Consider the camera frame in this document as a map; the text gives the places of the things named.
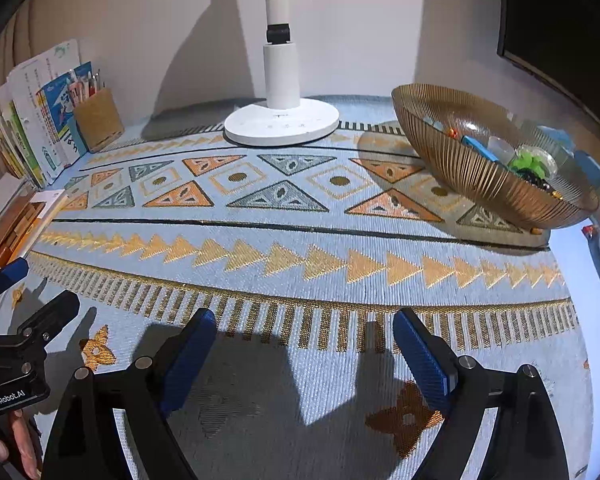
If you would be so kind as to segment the person's left hand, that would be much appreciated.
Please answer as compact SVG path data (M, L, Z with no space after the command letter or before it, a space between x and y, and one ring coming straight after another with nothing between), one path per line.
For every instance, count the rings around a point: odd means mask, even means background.
M28 424L27 416L23 410L15 410L7 415L7 433L15 442L17 456L23 468L24 474L29 479L41 478L40 471L40 453L36 449L32 430ZM0 439L0 462L5 463L9 460L9 448L6 443Z

